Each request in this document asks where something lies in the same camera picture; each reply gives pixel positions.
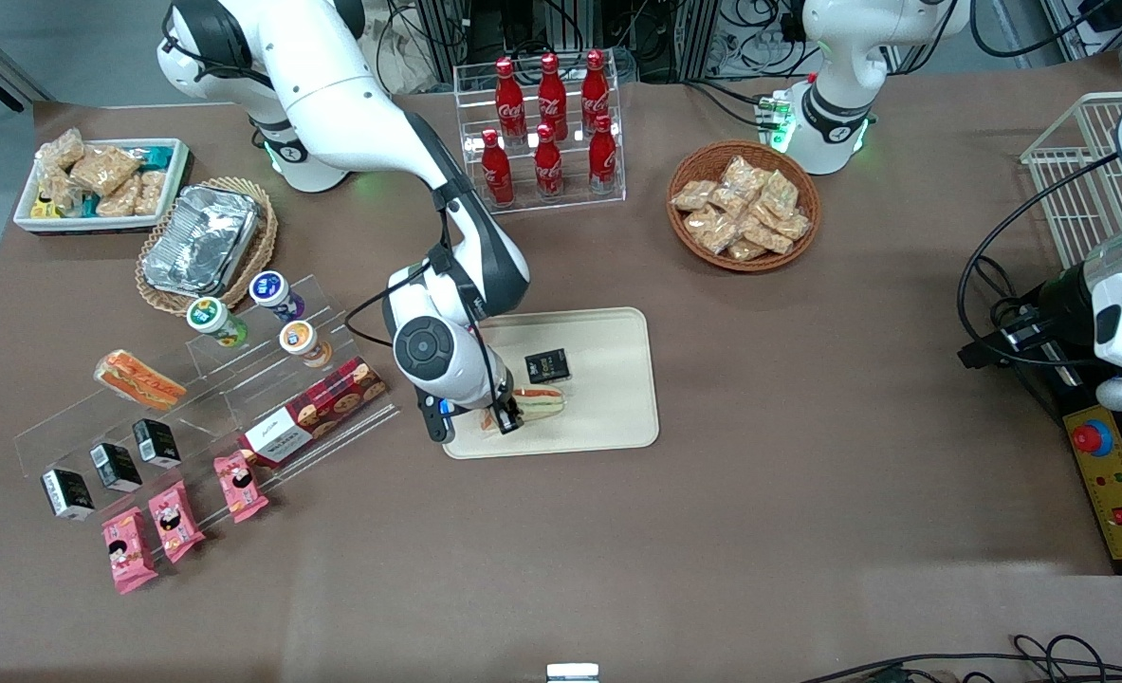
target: table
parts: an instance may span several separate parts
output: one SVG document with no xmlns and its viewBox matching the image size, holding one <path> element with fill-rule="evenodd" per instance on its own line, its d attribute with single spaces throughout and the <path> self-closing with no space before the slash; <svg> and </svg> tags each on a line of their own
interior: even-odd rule
<svg viewBox="0 0 1122 683">
<path fill-rule="evenodd" d="M 959 367 L 953 311 L 969 250 L 1030 194 L 1015 155 L 1078 95 L 1119 87 L 1112 58 L 893 79 L 867 146 L 817 181 L 816 244 L 761 276 L 708 267 L 665 222 L 679 159 L 745 130 L 681 86 L 626 87 L 628 200 L 504 225 L 531 261 L 522 312 L 646 314 L 656 444 L 451 461 L 399 379 L 404 415 L 127 597 L 93 528 L 50 518 L 20 479 L 11 436 L 92 391 L 105 351 L 154 358 L 192 333 L 132 288 L 142 237 L 9 228 L 0 680 L 542 680 L 548 662 L 599 662 L 609 682 L 782 682 L 1008 652 L 1021 630 L 1072 630 L 1122 662 L 1122 578 L 1064 437 L 1012 377 Z M 449 96 L 403 102 L 456 139 Z M 295 194 L 243 121 L 230 105 L 40 104 L 37 138 L 183 138 L 193 181 L 270 192 L 274 266 L 342 302 L 436 237 L 416 178 Z M 1045 225 L 1011 232 L 994 256 L 1017 285 L 1054 273 Z M 374 312 L 360 322 L 379 330 Z"/>
</svg>

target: pink candy package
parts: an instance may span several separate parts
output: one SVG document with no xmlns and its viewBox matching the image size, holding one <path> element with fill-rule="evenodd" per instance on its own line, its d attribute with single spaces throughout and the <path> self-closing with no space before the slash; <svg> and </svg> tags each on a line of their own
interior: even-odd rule
<svg viewBox="0 0 1122 683">
<path fill-rule="evenodd" d="M 109 548 L 113 588 L 119 593 L 130 593 L 157 576 L 151 552 L 144 545 L 144 514 L 139 508 L 114 516 L 102 525 L 101 535 Z"/>
<path fill-rule="evenodd" d="M 254 479 L 252 465 L 246 461 L 243 453 L 236 451 L 226 459 L 214 459 L 214 471 L 219 474 L 219 486 L 223 488 L 223 500 L 236 523 L 248 519 L 257 510 L 269 505 L 269 498 L 261 496 Z"/>
<path fill-rule="evenodd" d="M 148 509 L 151 510 L 151 519 L 156 522 L 156 530 L 160 533 L 160 542 L 165 545 L 169 562 L 180 561 L 193 545 L 205 538 L 197 530 L 197 524 L 193 523 L 184 481 L 153 496 L 148 501 Z"/>
</svg>

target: wicker basket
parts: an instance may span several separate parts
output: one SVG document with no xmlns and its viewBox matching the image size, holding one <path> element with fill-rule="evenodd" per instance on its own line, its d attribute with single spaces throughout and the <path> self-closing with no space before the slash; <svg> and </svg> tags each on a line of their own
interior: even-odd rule
<svg viewBox="0 0 1122 683">
<path fill-rule="evenodd" d="M 682 212 L 670 203 L 670 197 L 678 194 L 678 191 L 682 190 L 688 182 L 719 182 L 720 174 L 728 167 L 729 159 L 735 156 L 742 156 L 742 158 L 751 161 L 752 165 L 761 169 L 780 169 L 795 185 L 795 188 L 800 191 L 798 207 L 809 219 L 809 232 L 803 238 L 798 239 L 795 244 L 792 246 L 792 250 L 787 255 L 767 252 L 767 255 L 748 261 L 735 261 L 734 259 L 725 258 L 725 256 L 711 255 L 703 247 L 700 247 L 696 242 L 696 239 L 687 232 L 687 228 L 683 225 Z M 812 244 L 812 239 L 816 238 L 818 229 L 821 225 L 821 200 L 818 197 L 818 190 L 812 185 L 812 178 L 809 177 L 809 174 L 804 173 L 804 169 L 794 160 L 781 155 L 781 153 L 772 150 L 769 146 L 760 142 L 746 141 L 746 139 L 725 139 L 725 141 L 712 142 L 708 147 L 701 147 L 699 150 L 691 153 L 690 156 L 687 156 L 678 165 L 678 168 L 674 169 L 674 176 L 670 178 L 670 192 L 665 195 L 665 212 L 670 213 L 670 227 L 674 229 L 674 234 L 678 234 L 683 244 L 687 244 L 688 249 L 695 251 L 696 256 L 699 256 L 699 258 L 709 264 L 717 265 L 717 267 L 733 269 L 733 271 L 738 273 L 758 273 L 764 271 L 764 269 L 780 268 L 782 265 L 798 258 L 798 256 L 803 255 L 809 244 Z"/>
<path fill-rule="evenodd" d="M 228 307 L 234 308 L 236 304 L 239 304 L 245 298 L 245 295 L 248 294 L 248 283 L 261 269 L 265 269 L 270 259 L 274 258 L 274 239 L 278 237 L 278 216 L 274 215 L 274 206 L 270 206 L 269 195 L 252 182 L 243 181 L 241 177 L 212 177 L 200 185 L 242 192 L 243 194 L 248 194 L 249 197 L 257 200 L 257 203 L 263 209 L 261 224 L 257 225 L 252 242 L 248 243 L 248 251 L 245 251 L 245 256 L 241 256 L 243 265 L 236 269 L 236 281 L 219 297 Z M 172 292 L 155 289 L 154 286 L 148 285 L 148 280 L 144 279 L 144 257 L 151 250 L 156 240 L 160 239 L 160 236 L 165 233 L 165 229 L 168 228 L 169 218 L 175 209 L 177 209 L 177 202 L 174 202 L 168 211 L 165 212 L 165 215 L 160 216 L 160 222 L 157 222 L 155 230 L 148 237 L 148 241 L 144 242 L 144 250 L 139 251 L 139 260 L 135 267 L 135 284 L 139 288 L 139 294 L 144 295 L 145 302 L 160 308 L 160 311 L 183 316 L 188 305 L 193 302 L 192 297 L 183 297 L 183 295 L 173 294 Z"/>
</svg>

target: red bottle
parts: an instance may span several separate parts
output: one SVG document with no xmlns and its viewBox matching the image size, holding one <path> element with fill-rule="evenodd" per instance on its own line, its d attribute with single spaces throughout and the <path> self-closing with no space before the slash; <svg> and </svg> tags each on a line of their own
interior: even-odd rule
<svg viewBox="0 0 1122 683">
<path fill-rule="evenodd" d="M 555 202 L 564 192 L 561 150 L 557 150 L 552 126 L 542 122 L 535 130 L 540 133 L 540 146 L 535 148 L 535 186 L 540 192 L 540 200 Z"/>
<path fill-rule="evenodd" d="M 604 52 L 586 53 L 586 81 L 581 83 L 581 130 L 586 139 L 595 133 L 595 119 L 607 113 L 607 75 Z"/>
<path fill-rule="evenodd" d="M 526 112 L 523 111 L 523 90 L 514 81 L 514 63 L 509 57 L 497 59 L 497 90 L 494 104 L 497 105 L 497 120 L 500 121 L 500 133 L 505 136 L 507 147 L 526 146 Z"/>
<path fill-rule="evenodd" d="M 540 57 L 543 79 L 540 81 L 540 120 L 552 127 L 557 139 L 569 138 L 569 124 L 565 121 L 564 83 L 561 83 L 557 68 L 561 61 L 553 53 Z"/>
<path fill-rule="evenodd" d="M 611 117 L 606 113 L 595 119 L 590 138 L 590 190 L 595 194 L 616 190 L 616 139 L 611 138 Z"/>
<path fill-rule="evenodd" d="M 498 209 L 514 203 L 514 181 L 509 177 L 509 157 L 497 146 L 497 131 L 487 128 L 481 138 L 486 150 L 481 155 L 481 167 L 486 170 L 488 193 L 493 195 L 493 204 Z"/>
</svg>

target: yogurt bottle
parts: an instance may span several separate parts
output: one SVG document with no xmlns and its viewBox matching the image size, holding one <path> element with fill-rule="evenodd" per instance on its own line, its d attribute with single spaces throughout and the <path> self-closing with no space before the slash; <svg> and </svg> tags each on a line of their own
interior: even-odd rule
<svg viewBox="0 0 1122 683">
<path fill-rule="evenodd" d="M 303 317 L 303 297 L 295 294 L 291 281 L 275 269 L 257 274 L 248 284 L 248 295 L 258 306 L 269 308 L 283 323 Z"/>
<path fill-rule="evenodd" d="M 202 297 L 193 301 L 185 311 L 185 323 L 208 336 L 213 336 L 221 347 L 238 347 L 248 338 L 248 325 L 231 315 L 221 299 Z"/>
<path fill-rule="evenodd" d="M 283 345 L 284 351 L 292 356 L 298 356 L 298 359 L 307 367 L 324 367 L 332 359 L 332 347 L 329 345 L 329 342 L 319 339 L 312 323 L 302 320 L 283 325 L 278 342 Z"/>
</svg>

